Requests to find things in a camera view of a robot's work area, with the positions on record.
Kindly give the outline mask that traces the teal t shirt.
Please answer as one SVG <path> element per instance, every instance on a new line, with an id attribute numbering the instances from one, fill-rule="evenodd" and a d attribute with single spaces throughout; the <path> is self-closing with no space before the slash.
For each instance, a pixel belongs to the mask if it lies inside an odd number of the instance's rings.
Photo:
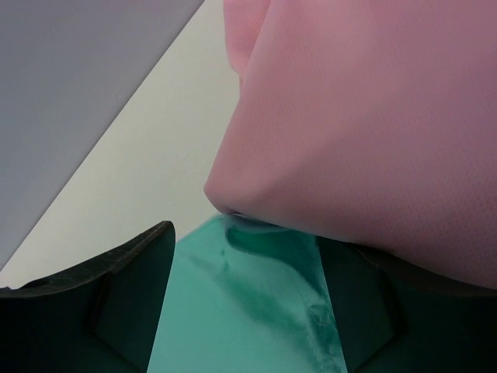
<path id="1" fill-rule="evenodd" d="M 218 215 L 176 244 L 151 372 L 344 372 L 313 235 Z"/>

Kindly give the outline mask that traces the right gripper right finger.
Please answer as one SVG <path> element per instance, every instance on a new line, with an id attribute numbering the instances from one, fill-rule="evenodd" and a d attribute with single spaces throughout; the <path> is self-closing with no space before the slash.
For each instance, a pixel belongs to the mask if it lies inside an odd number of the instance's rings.
<path id="1" fill-rule="evenodd" d="M 349 372 L 494 372 L 496 291 L 317 239 Z"/>

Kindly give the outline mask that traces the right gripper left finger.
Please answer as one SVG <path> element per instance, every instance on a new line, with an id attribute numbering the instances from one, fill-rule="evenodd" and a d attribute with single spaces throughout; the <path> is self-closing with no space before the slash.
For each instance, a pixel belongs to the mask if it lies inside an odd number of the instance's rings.
<path id="1" fill-rule="evenodd" d="M 121 246 L 1 289 L 3 372 L 145 372 L 176 233 L 162 221 Z"/>

